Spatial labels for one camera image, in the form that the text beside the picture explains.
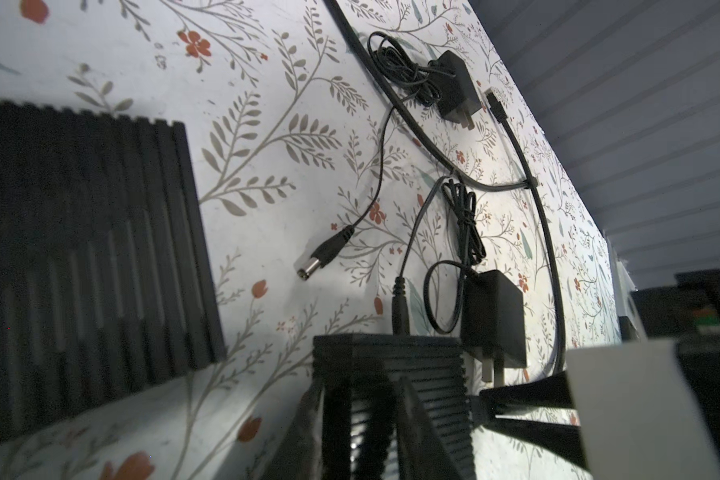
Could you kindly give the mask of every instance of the leaf pattern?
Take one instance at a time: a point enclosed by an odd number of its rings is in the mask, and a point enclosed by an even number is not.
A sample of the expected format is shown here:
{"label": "leaf pattern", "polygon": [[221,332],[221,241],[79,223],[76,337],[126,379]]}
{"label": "leaf pattern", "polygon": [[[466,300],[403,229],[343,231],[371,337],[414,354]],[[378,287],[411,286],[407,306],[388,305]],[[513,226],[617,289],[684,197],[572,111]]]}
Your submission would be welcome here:
{"label": "leaf pattern", "polygon": [[[492,88],[504,102],[539,179],[547,216],[557,224],[550,228],[565,290],[567,344],[617,341],[605,242],[469,5],[340,3],[362,42],[368,32],[389,32],[416,62],[457,52],[476,86]],[[228,356],[170,389],[125,398],[115,410],[90,410],[3,444],[0,478],[119,478],[131,466],[142,476],[154,466],[150,478],[200,480],[217,474],[215,466],[231,448],[244,455],[230,456],[230,467],[240,478],[257,478],[291,420],[282,400],[295,402],[310,382],[312,337],[388,332],[386,307],[414,218],[434,180],[446,172],[396,115],[384,145],[378,144],[388,106],[374,83],[358,74],[357,59],[342,46],[320,2],[80,0],[51,7],[47,24],[38,26],[17,14],[15,5],[15,18],[0,18],[6,26],[0,43],[12,42],[11,33],[28,26],[40,40],[52,34],[85,42],[53,42],[53,48],[38,48],[37,62],[16,60],[11,67],[24,74],[10,76],[0,91],[54,99],[58,92],[46,79],[57,78],[56,85],[69,90],[55,107],[186,124]],[[100,21],[111,14],[124,20]],[[71,67],[76,58],[90,65]],[[407,106],[472,178],[498,184],[521,177],[487,110],[473,116],[477,128],[467,131],[440,120],[435,109],[413,100]],[[319,271],[322,280],[303,283],[292,271],[296,258],[309,250],[312,236],[339,231],[365,211],[382,157],[382,190],[372,212],[340,257]],[[476,222],[488,252],[478,269],[499,270],[524,295],[528,368],[507,370],[507,381],[532,381],[542,374],[555,335],[538,216],[524,190],[476,193]],[[454,256],[453,228],[437,195],[405,270],[414,334],[433,334],[422,279],[433,262]],[[450,320],[454,274],[444,266],[432,275],[432,308],[443,325]],[[479,375],[471,385],[472,393],[482,387]],[[551,408],[530,418],[571,422],[570,412]],[[146,431],[152,434],[141,435]],[[512,478],[585,478],[524,442],[476,432],[473,445],[477,458],[490,458]],[[140,452],[153,457],[144,462]]]}
{"label": "leaf pattern", "polygon": [[80,87],[86,88],[89,92],[96,96],[96,98],[94,98],[83,91],[74,92],[80,100],[84,101],[88,105],[96,108],[102,108],[110,114],[128,110],[131,106],[133,106],[134,100],[132,98],[126,98],[113,106],[106,96],[114,88],[114,83],[112,81],[106,81],[102,84],[101,88],[97,88],[95,82],[90,79],[90,66],[88,64],[80,64],[75,73],[77,76],[67,75],[67,80]]}

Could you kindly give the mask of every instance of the red flower pattern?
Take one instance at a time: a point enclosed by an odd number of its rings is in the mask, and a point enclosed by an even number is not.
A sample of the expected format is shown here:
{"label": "red flower pattern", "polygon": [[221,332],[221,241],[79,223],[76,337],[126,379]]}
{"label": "red flower pattern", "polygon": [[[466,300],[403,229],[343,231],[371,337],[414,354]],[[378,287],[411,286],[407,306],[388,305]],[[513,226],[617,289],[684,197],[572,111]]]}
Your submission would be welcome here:
{"label": "red flower pattern", "polygon": [[240,430],[237,431],[238,442],[250,442],[259,433],[259,428],[262,426],[262,418],[249,417],[245,423],[242,424]]}
{"label": "red flower pattern", "polygon": [[48,18],[48,5],[43,0],[21,0],[21,16],[32,22],[43,24]]}
{"label": "red flower pattern", "polygon": [[371,211],[368,212],[368,216],[371,217],[372,221],[376,222],[376,225],[381,225],[382,222],[387,219],[387,215],[382,212],[382,208],[378,202],[373,203]]}
{"label": "red flower pattern", "polygon": [[99,480],[146,480],[154,471],[155,466],[150,462],[150,456],[138,452],[126,458],[117,472],[112,462],[104,464]]}
{"label": "red flower pattern", "polygon": [[528,286],[528,277],[523,274],[518,274],[518,285],[523,292],[528,292],[530,287]]}
{"label": "red flower pattern", "polygon": [[266,280],[260,280],[253,284],[251,288],[251,294],[253,298],[261,298],[269,289],[266,287]]}
{"label": "red flower pattern", "polygon": [[179,32],[179,38],[181,38],[184,43],[188,44],[186,46],[186,54],[191,55],[194,58],[198,58],[201,55],[206,57],[211,56],[211,42],[202,38],[200,34],[194,30],[190,31],[189,34]]}

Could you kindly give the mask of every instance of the black power adapter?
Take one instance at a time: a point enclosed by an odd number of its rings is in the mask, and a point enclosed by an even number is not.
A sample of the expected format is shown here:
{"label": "black power adapter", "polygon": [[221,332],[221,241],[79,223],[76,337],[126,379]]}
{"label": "black power adapter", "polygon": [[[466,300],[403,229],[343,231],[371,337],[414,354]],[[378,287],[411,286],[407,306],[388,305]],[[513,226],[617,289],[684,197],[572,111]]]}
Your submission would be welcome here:
{"label": "black power adapter", "polygon": [[455,75],[451,77],[441,72],[429,74],[429,81],[440,89],[442,95],[438,101],[440,116],[472,130],[472,114],[480,110],[481,104],[467,65],[458,55],[447,50],[438,58],[437,66]]}
{"label": "black power adapter", "polygon": [[461,311],[464,350],[496,366],[524,369],[523,292],[498,270],[467,276]]}

